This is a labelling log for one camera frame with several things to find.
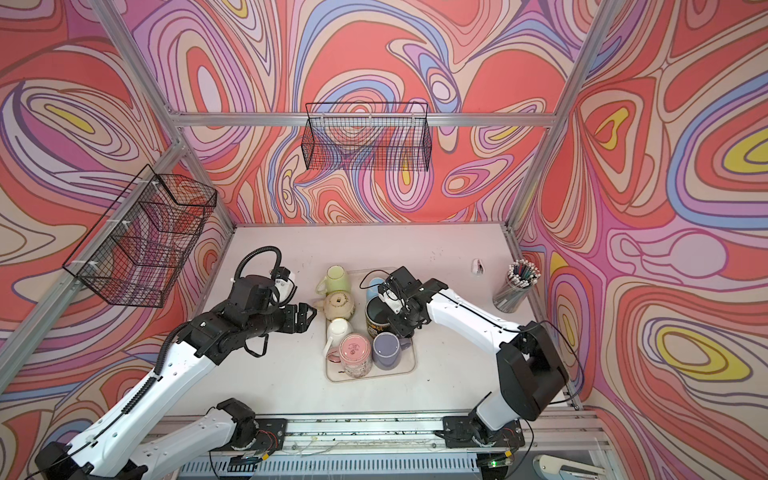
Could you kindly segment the light blue mug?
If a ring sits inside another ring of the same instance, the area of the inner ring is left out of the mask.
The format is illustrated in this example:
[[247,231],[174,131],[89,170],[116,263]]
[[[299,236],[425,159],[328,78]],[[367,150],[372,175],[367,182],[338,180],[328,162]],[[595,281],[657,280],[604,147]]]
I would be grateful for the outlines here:
[[384,283],[382,278],[373,278],[365,286],[366,301],[370,302],[379,296],[379,286]]

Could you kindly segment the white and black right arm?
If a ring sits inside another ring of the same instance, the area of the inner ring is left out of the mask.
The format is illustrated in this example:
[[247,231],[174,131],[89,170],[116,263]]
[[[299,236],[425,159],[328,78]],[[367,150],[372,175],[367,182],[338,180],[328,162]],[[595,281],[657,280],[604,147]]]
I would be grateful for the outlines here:
[[438,435],[450,448],[490,447],[522,420],[538,419],[570,381],[556,345],[541,323],[520,325],[467,301],[444,282],[416,279],[402,266],[376,286],[374,317],[402,337],[436,323],[469,340],[496,361],[499,388],[465,416],[447,416]]

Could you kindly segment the black skull mug red inside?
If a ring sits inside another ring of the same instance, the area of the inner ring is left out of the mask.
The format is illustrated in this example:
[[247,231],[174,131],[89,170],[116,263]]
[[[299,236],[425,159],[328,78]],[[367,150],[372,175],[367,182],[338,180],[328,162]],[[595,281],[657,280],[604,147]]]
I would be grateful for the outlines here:
[[396,334],[391,325],[392,309],[379,297],[370,300],[366,307],[366,328],[369,336],[375,338],[381,333]]

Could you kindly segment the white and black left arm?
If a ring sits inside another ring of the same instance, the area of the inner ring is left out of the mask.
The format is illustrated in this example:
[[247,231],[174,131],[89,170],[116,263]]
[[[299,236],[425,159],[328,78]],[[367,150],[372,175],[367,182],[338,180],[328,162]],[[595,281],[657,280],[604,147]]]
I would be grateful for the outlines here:
[[251,338],[301,334],[317,315],[307,303],[293,303],[292,279],[247,275],[235,279],[229,296],[211,310],[175,327],[163,341],[154,367],[137,386],[73,439],[51,442],[35,457],[44,479],[155,479],[195,457],[220,447],[252,450],[265,439],[276,450],[276,437],[258,424],[253,410],[230,398],[205,416],[159,440],[146,435],[190,389],[232,353],[253,358]]

